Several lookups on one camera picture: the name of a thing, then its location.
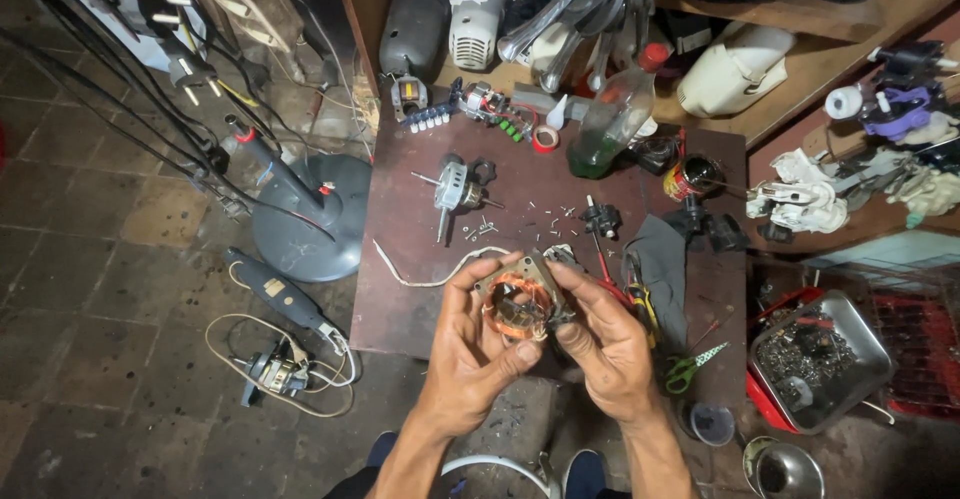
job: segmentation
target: green liquid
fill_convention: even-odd
[[[566,165],[577,178],[599,180],[610,170],[623,146],[603,132],[582,134],[566,149]]]

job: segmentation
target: man's right hand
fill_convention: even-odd
[[[576,297],[585,324],[557,329],[559,344],[580,364],[597,407],[633,427],[660,408],[647,333],[606,288],[586,274],[547,261],[557,284]]]

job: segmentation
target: man's left hand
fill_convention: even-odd
[[[474,284],[521,257],[521,252],[513,252],[500,259],[477,260],[446,284],[426,384],[412,413],[429,422],[438,439],[479,428],[500,391],[543,353],[530,340],[507,347],[503,336],[484,321],[483,303],[474,290]]]

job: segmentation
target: brown table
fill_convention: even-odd
[[[623,218],[617,241],[601,238],[605,250],[617,251],[616,256],[607,259],[607,265],[614,279],[622,284],[618,255],[624,242],[637,232],[648,212],[663,214],[678,208],[664,195],[661,179],[638,167],[621,170],[600,181],[570,176],[564,143],[575,137],[577,122],[569,122],[560,133],[560,148],[538,154],[528,143],[516,144],[499,128],[486,128],[462,114],[453,116],[449,124],[413,135],[402,131],[393,120],[393,111],[388,110],[389,97],[383,100],[382,107],[384,117],[377,135],[350,332],[350,345],[356,349],[428,358],[443,297],[441,287],[414,288],[398,283],[380,259],[374,239],[400,275],[410,282],[442,280],[466,253],[484,246],[529,252],[533,247],[543,250],[556,243],[570,244],[588,272],[602,275],[594,240],[585,234],[584,223],[575,218],[587,206],[587,194],[591,194],[598,203],[615,205]],[[486,190],[489,198],[506,209],[484,207],[459,213],[447,231],[449,243],[438,244],[440,211],[433,208],[434,186],[411,176],[410,171],[436,178],[440,174],[440,158],[451,151],[467,162],[482,156],[496,163],[497,179]],[[708,154],[721,161],[726,180],[746,186],[743,137],[690,130],[687,151]],[[736,193],[711,198],[705,203],[707,210],[730,213],[743,224],[743,200],[734,196]],[[561,207],[577,210],[572,217],[564,217]],[[464,239],[467,233],[463,228],[472,230],[482,224],[481,214],[494,222],[499,232],[486,233],[476,242]],[[551,229],[550,222],[555,218],[559,222],[556,229]],[[560,231],[561,237],[551,235],[551,230]],[[745,301],[744,254],[687,254],[684,308],[689,323],[688,343],[699,338],[714,318],[723,320],[729,315],[724,326],[705,339],[696,352],[723,341],[730,344],[696,374],[686,393],[691,399],[730,406],[744,399]],[[727,305],[734,306],[732,315]]]

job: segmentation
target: hand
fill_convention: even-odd
[[[508,348],[500,333],[483,320],[480,295],[474,290],[474,284],[521,257],[521,252],[514,252],[500,259],[477,260],[443,290],[426,383],[414,407],[414,414],[429,422],[439,438],[479,428],[500,391],[533,367],[543,353],[538,343],[529,340]]]
[[[583,369],[586,391],[621,426],[642,422],[660,399],[643,325],[590,276],[558,262],[546,264],[585,316],[585,324],[559,327],[557,340]]]

